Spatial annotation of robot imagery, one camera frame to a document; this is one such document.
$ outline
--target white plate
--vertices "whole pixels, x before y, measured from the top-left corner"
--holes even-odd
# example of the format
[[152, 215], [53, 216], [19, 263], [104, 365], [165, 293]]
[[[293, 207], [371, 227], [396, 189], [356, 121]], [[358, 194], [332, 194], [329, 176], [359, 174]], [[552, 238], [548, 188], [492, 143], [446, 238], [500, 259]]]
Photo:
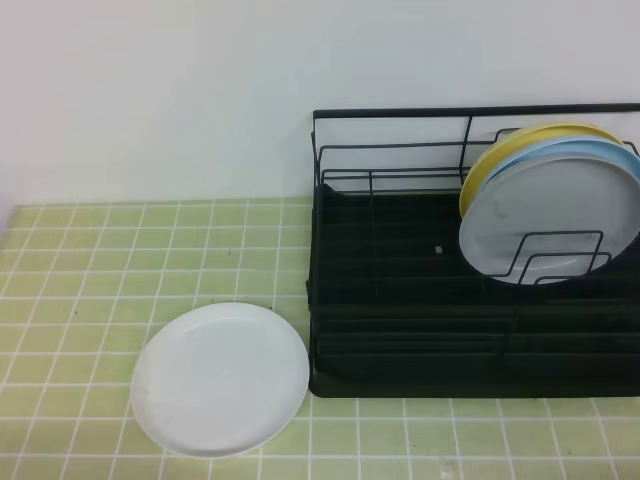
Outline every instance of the white plate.
[[[505, 169], [485, 185], [462, 220], [460, 248], [478, 271], [505, 274], [528, 232], [601, 230], [599, 251], [615, 257], [640, 231], [638, 205], [640, 181], [619, 165], [584, 153], [547, 155]], [[530, 236], [511, 274], [496, 279], [518, 283], [531, 255], [593, 252], [598, 238], [595, 233]], [[543, 276], [582, 275], [591, 260], [588, 255], [536, 257], [522, 283], [533, 284]], [[596, 257], [593, 269], [605, 260]]]
[[265, 308], [219, 303], [178, 317], [140, 354], [131, 405], [161, 447], [222, 457], [251, 450], [296, 414], [309, 381], [298, 333]]

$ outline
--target light blue plate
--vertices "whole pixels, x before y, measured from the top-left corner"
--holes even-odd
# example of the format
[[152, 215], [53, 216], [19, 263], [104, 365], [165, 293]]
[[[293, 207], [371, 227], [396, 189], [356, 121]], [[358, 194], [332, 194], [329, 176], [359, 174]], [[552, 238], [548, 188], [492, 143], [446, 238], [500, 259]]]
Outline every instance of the light blue plate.
[[487, 182], [509, 167], [554, 153], [597, 155], [624, 168], [640, 180], [640, 157], [632, 151], [595, 135], [569, 135], [538, 142], [509, 155], [489, 172], [478, 190], [482, 191]]

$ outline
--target white grout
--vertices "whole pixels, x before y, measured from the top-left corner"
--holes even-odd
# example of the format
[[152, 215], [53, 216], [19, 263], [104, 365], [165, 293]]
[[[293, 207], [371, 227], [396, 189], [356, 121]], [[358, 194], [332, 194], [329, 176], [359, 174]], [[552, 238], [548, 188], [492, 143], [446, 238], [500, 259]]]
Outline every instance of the white grout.
[[456, 425], [456, 412], [453, 408], [453, 399], [449, 399], [449, 412], [451, 413], [451, 425], [453, 426], [453, 441], [456, 444], [456, 462], [458, 463], [458, 477], [464, 480], [464, 472], [462, 470], [462, 455], [460, 455], [460, 442], [458, 441], [458, 428]]
[[[73, 220], [75, 219], [75, 215], [76, 215], [77, 209], [74, 208], [73, 210], [71, 210], [71, 215], [69, 216], [69, 222], [67, 223], [67, 228], [64, 231], [64, 234], [62, 235], [62, 239], [60, 240], [60, 245], [59, 247], [62, 245], [62, 243], [64, 242], [64, 240], [67, 238], [67, 234], [69, 233], [69, 227], [71, 226], [71, 224], [73, 223]], [[60, 254], [60, 248], [58, 248], [58, 250], [56, 251], [56, 253], [53, 256], [53, 260], [51, 261], [51, 266], [53, 267], [53, 265], [55, 264], [56, 260], [58, 259], [58, 255]], [[42, 286], [40, 287], [40, 292], [38, 294], [38, 296], [42, 295], [44, 293], [45, 288], [47, 287], [47, 283], [49, 282], [49, 278], [51, 276], [51, 270], [47, 273], [44, 282], [42, 283]], [[40, 300], [36, 300], [33, 304], [33, 307], [31, 308], [31, 312], [29, 314], [29, 319], [27, 320], [27, 324], [31, 323], [31, 320], [33, 318], [33, 315], [35, 314], [36, 308], [38, 306], [38, 303], [40, 302]], [[56, 354], [53, 357], [53, 361], [51, 362], [51, 366], [49, 367], [49, 371], [47, 372], [47, 377], [45, 380], [45, 386], [42, 388], [42, 391], [40, 392], [40, 395], [38, 396], [38, 400], [36, 401], [36, 406], [34, 409], [34, 416], [31, 419], [31, 422], [29, 422], [29, 427], [27, 428], [27, 434], [24, 437], [24, 441], [22, 442], [22, 447], [20, 449], [20, 456], [18, 457], [18, 460], [16, 461], [16, 464], [13, 467], [13, 472], [11, 474], [11, 480], [14, 480], [16, 478], [16, 475], [18, 474], [18, 470], [20, 468], [20, 463], [22, 461], [22, 454], [25, 453], [26, 449], [27, 449], [27, 444], [29, 443], [29, 440], [31, 438], [31, 434], [33, 432], [33, 427], [35, 426], [36, 423], [36, 417], [35, 415], [38, 414], [38, 411], [40, 410], [40, 405], [42, 404], [42, 399], [44, 398], [44, 394], [47, 391], [47, 385], [49, 384], [50, 380], [51, 380], [51, 376], [53, 375], [53, 370], [56, 367], [56, 362], [58, 360], [58, 354], [60, 353], [60, 350], [62, 350], [62, 345], [64, 344], [64, 340], [65, 337], [67, 335], [67, 331], [69, 330], [69, 325], [70, 322], [67, 322], [67, 324], [64, 327], [64, 330], [62, 331], [62, 336], [60, 337], [60, 340], [58, 341], [58, 347], [56, 349]]]
[[[120, 296], [120, 293], [122, 292], [122, 286], [124, 285], [124, 280], [126, 278], [127, 275], [127, 268], [129, 267], [129, 264], [131, 263], [131, 258], [133, 257], [133, 252], [134, 252], [134, 248], [133, 245], [135, 245], [136, 240], [138, 239], [138, 234], [140, 233], [140, 227], [142, 226], [142, 222], [144, 221], [144, 213], [145, 210], [144, 208], [142, 209], [142, 212], [140, 213], [140, 219], [138, 220], [138, 229], [136, 230], [135, 236], [134, 236], [134, 241], [133, 244], [131, 246], [131, 250], [129, 251], [129, 257], [127, 258], [127, 264], [124, 267], [124, 270], [122, 271], [122, 276], [120, 278], [120, 284], [118, 285], [118, 291], [116, 293], [116, 298], [118, 298]], [[109, 219], [109, 215], [111, 214], [111, 209], [109, 209], [107, 211], [107, 215], [105, 217], [105, 225], [108, 222]], [[98, 241], [96, 242], [96, 250], [97, 250], [97, 245], [100, 243], [100, 239], [102, 238], [102, 235], [104, 234], [104, 229], [100, 231], [100, 235], [98, 236]], [[95, 258], [95, 252], [93, 253], [92, 257], [91, 257], [91, 261], [89, 262], [89, 266], [91, 266], [91, 263], [93, 262]], [[88, 270], [87, 270], [87, 274], [85, 274], [85, 277], [82, 279], [82, 285], [80, 287], [80, 292], [82, 291], [83, 287], [84, 287], [84, 283], [87, 280], [87, 276], [88, 276]], [[91, 370], [91, 374], [89, 375], [89, 384], [93, 383], [93, 379], [95, 378], [96, 375], [96, 371], [98, 369], [98, 363], [100, 362], [100, 355], [102, 353], [102, 350], [104, 349], [104, 345], [107, 341], [107, 337], [109, 335], [109, 329], [111, 327], [111, 324], [113, 322], [113, 315], [115, 313], [116, 310], [116, 302], [113, 302], [113, 305], [111, 306], [111, 311], [109, 313], [109, 319], [107, 320], [107, 323], [105, 325], [105, 329], [104, 329], [104, 333], [102, 334], [102, 338], [100, 340], [100, 346], [98, 347], [98, 351], [96, 353], [96, 360], [95, 363], [93, 364], [93, 369]], [[69, 448], [67, 449], [67, 457], [65, 458], [64, 464], [62, 465], [62, 470], [60, 471], [60, 479], [64, 478], [65, 472], [67, 470], [67, 466], [69, 464], [69, 455], [71, 454], [71, 452], [73, 451], [73, 446], [76, 440], [76, 436], [78, 435], [78, 429], [80, 428], [80, 418], [82, 417], [82, 414], [84, 413], [84, 409], [86, 408], [87, 405], [87, 400], [89, 398], [89, 392], [91, 391], [90, 385], [87, 385], [87, 388], [84, 392], [84, 396], [82, 398], [82, 403], [80, 405], [80, 414], [78, 415], [78, 419], [76, 421], [76, 424], [74, 426], [73, 429], [73, 434], [71, 435], [71, 441], [69, 442]]]
[[549, 406], [549, 402], [547, 399], [544, 399], [544, 408], [547, 412], [546, 420], [549, 422], [551, 426], [551, 436], [553, 437], [553, 444], [556, 447], [556, 455], [558, 456], [558, 463], [560, 464], [560, 472], [562, 473], [562, 480], [567, 480], [567, 472], [564, 468], [564, 461], [561, 457], [560, 452], [560, 442], [558, 442], [558, 434], [556, 433], [556, 426], [554, 423], [553, 415], [551, 414], [551, 407]]
[[504, 440], [504, 447], [507, 452], [507, 460], [509, 462], [509, 470], [511, 471], [512, 480], [516, 480], [516, 472], [513, 468], [513, 459], [511, 458], [511, 448], [509, 447], [509, 440], [507, 439], [507, 429], [504, 425], [504, 416], [502, 415], [502, 404], [500, 399], [496, 398], [496, 406], [498, 407], [498, 417], [500, 417], [500, 428], [502, 429], [502, 438]]
[[602, 417], [600, 416], [600, 410], [598, 410], [598, 405], [596, 404], [595, 399], [591, 399], [591, 405], [596, 412], [596, 418], [598, 419], [598, 427], [600, 428], [600, 434], [602, 435], [602, 440], [604, 441], [604, 446], [607, 450], [607, 456], [609, 457], [609, 465], [611, 466], [611, 471], [613, 472], [614, 480], [619, 480], [618, 469], [616, 468], [616, 464], [613, 461], [613, 457], [611, 456], [611, 449], [609, 448], [609, 440], [607, 439], [607, 432], [604, 429], [604, 424], [602, 423]]

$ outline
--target yellow plate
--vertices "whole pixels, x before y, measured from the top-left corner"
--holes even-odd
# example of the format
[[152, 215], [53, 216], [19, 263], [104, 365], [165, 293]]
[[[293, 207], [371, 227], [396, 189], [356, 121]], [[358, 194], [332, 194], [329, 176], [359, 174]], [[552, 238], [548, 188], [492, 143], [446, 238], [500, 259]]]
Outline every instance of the yellow plate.
[[484, 178], [498, 163], [532, 143], [564, 135], [597, 135], [622, 145], [611, 133], [586, 123], [549, 123], [517, 130], [494, 143], [473, 164], [460, 192], [460, 215], [464, 217]]

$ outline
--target green tile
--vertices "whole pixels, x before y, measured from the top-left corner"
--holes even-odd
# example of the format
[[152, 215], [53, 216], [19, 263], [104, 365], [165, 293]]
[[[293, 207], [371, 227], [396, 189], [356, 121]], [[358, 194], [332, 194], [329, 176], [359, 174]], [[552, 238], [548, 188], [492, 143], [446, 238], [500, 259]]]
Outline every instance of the green tile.
[[408, 480], [409, 465], [404, 459], [363, 459], [362, 478], [367, 480]]
[[19, 453], [27, 437], [30, 423], [27, 420], [0, 420], [0, 451]]
[[199, 272], [165, 272], [160, 295], [195, 295]]
[[275, 249], [244, 250], [240, 267], [251, 270], [275, 270], [277, 253]]
[[224, 227], [244, 225], [246, 210], [244, 205], [216, 205], [212, 224]]
[[355, 417], [355, 398], [320, 398], [313, 399], [314, 417]]
[[154, 322], [171, 322], [193, 309], [193, 298], [159, 298], [153, 314]]
[[49, 383], [87, 383], [96, 355], [60, 355]]
[[551, 424], [545, 421], [506, 421], [505, 431], [511, 455], [552, 457], [556, 454]]
[[283, 225], [311, 225], [311, 205], [285, 205], [282, 211]]
[[112, 299], [81, 298], [73, 315], [76, 323], [107, 323], [115, 303]]
[[512, 480], [506, 460], [466, 460], [462, 462], [465, 480]]
[[135, 248], [169, 248], [170, 228], [145, 228], [138, 233]]
[[408, 417], [450, 417], [451, 407], [446, 398], [407, 398]]
[[0, 298], [0, 322], [24, 323], [29, 320], [35, 300], [11, 300]]
[[300, 271], [284, 271], [278, 272], [278, 295], [306, 295], [307, 287], [305, 282], [309, 278], [309, 272]]
[[129, 252], [98, 251], [91, 262], [91, 270], [124, 270], [129, 262]]
[[547, 403], [554, 417], [593, 417], [596, 414], [588, 398], [550, 398]]
[[159, 470], [159, 458], [119, 458], [113, 480], [156, 480]]
[[129, 270], [162, 270], [166, 250], [138, 250], [131, 255]]
[[62, 480], [109, 480], [110, 470], [110, 458], [69, 457]]
[[98, 243], [100, 230], [69, 230], [62, 242], [62, 248], [94, 248]]
[[133, 369], [138, 360], [138, 354], [100, 355], [93, 383], [126, 383], [131, 381]]
[[565, 456], [605, 456], [607, 450], [596, 420], [556, 420], [560, 453]]
[[208, 228], [178, 228], [173, 234], [172, 248], [204, 248]]
[[240, 250], [237, 249], [207, 250], [204, 259], [204, 268], [238, 268], [239, 264]]
[[513, 470], [515, 480], [563, 480], [560, 463], [556, 460], [513, 460]]
[[116, 450], [121, 426], [121, 420], [80, 420], [72, 452], [112, 455]]
[[26, 457], [20, 462], [15, 480], [58, 478], [64, 458]]
[[637, 480], [640, 472], [640, 460], [619, 459], [614, 462], [618, 480]]
[[280, 225], [280, 206], [251, 205], [247, 225]]
[[44, 273], [14, 273], [4, 294], [8, 297], [37, 297], [46, 278]]
[[314, 458], [311, 460], [313, 480], [358, 480], [355, 458]]
[[75, 420], [36, 420], [27, 441], [27, 453], [66, 453]]
[[0, 478], [11, 478], [17, 460], [16, 457], [0, 457]]
[[603, 417], [640, 417], [637, 397], [596, 398], [596, 406]]
[[84, 407], [85, 417], [123, 417], [129, 402], [129, 387], [93, 385]]
[[137, 227], [142, 216], [142, 207], [113, 207], [109, 214], [109, 227]]
[[464, 456], [506, 455], [500, 422], [458, 420], [460, 453]]
[[363, 455], [406, 455], [404, 422], [361, 420], [360, 443]]
[[356, 422], [313, 420], [311, 448], [314, 455], [354, 455], [357, 452]]
[[101, 227], [107, 218], [106, 207], [79, 208], [73, 217], [73, 227]]
[[262, 461], [262, 480], [307, 478], [307, 470], [304, 459], [266, 458]]
[[276, 298], [276, 306], [274, 308], [274, 311], [288, 322], [309, 322], [309, 304], [307, 303], [306, 298]]
[[411, 470], [413, 472], [413, 478], [416, 480], [460, 480], [460, 470], [458, 462], [455, 460], [431, 458], [413, 459], [411, 461]]
[[263, 446], [265, 455], [306, 455], [309, 452], [309, 422], [292, 420]]
[[455, 398], [453, 411], [456, 417], [497, 417], [498, 404], [488, 398]]
[[111, 325], [104, 345], [105, 352], [138, 352], [144, 345], [147, 327]]
[[63, 332], [63, 326], [31, 326], [27, 328], [20, 351], [55, 352], [58, 350]]
[[311, 246], [310, 227], [287, 227], [282, 229], [280, 235], [282, 247], [306, 247]]
[[304, 270], [309, 271], [310, 251], [306, 248], [294, 248], [291, 250], [281, 250], [278, 260], [279, 270]]
[[41, 392], [42, 387], [5, 385], [2, 392], [0, 392], [0, 416], [32, 416], [36, 410], [36, 404], [38, 403]]
[[546, 417], [547, 409], [540, 398], [505, 398], [500, 400], [502, 415], [507, 417]]
[[33, 207], [17, 207], [11, 212], [11, 217], [7, 221], [7, 226], [11, 228], [28, 228], [35, 225], [39, 208]]
[[603, 420], [611, 455], [640, 456], [640, 419]]
[[7, 252], [0, 250], [0, 271], [10, 272], [16, 264], [20, 254], [18, 252]]
[[361, 398], [361, 417], [402, 417], [401, 398]]
[[147, 207], [144, 211], [142, 226], [173, 227], [177, 214], [177, 207]]
[[183, 206], [178, 214], [178, 226], [208, 227], [211, 218], [211, 206]]
[[216, 460], [213, 463], [213, 475], [215, 479], [223, 480], [256, 480], [258, 461], [252, 458]]
[[131, 248], [136, 238], [135, 228], [105, 230], [98, 248]]
[[244, 229], [242, 228], [212, 228], [207, 246], [212, 248], [240, 248], [243, 237]]
[[160, 273], [127, 272], [122, 284], [122, 296], [155, 295], [160, 283]]
[[49, 385], [42, 396], [41, 417], [77, 417], [80, 415], [85, 387]]
[[277, 247], [278, 228], [276, 227], [247, 227], [244, 236], [245, 248]]
[[453, 424], [449, 420], [409, 420], [409, 451], [411, 455], [455, 455]]
[[73, 208], [45, 208], [36, 225], [45, 228], [66, 227], [72, 215]]
[[167, 270], [199, 270], [204, 250], [172, 250], [167, 259]]
[[565, 460], [567, 480], [613, 480], [615, 475], [607, 460]]
[[86, 250], [62, 251], [53, 265], [55, 271], [82, 271], [89, 267], [92, 253]]
[[5, 327], [0, 324], [0, 352], [14, 352], [23, 332], [24, 327]]
[[58, 248], [62, 243], [64, 230], [35, 230], [27, 242], [32, 250]]
[[17, 355], [11, 371], [9, 383], [44, 383], [53, 364], [53, 355]]
[[29, 237], [29, 230], [5, 230], [2, 232], [0, 247], [8, 249], [20, 249]]
[[153, 299], [120, 298], [113, 312], [114, 323], [148, 323], [151, 319]]
[[70, 325], [62, 344], [63, 352], [97, 352], [104, 336], [103, 325]]
[[241, 270], [238, 294], [272, 295], [275, 282], [273, 270]]
[[83, 280], [83, 273], [52, 273], [44, 287], [43, 295], [46, 297], [75, 297], [80, 292]]
[[120, 445], [120, 453], [149, 455], [162, 453], [162, 449], [142, 431], [140, 425], [135, 420], [127, 420]]
[[236, 289], [236, 272], [202, 272], [199, 294], [233, 294]]

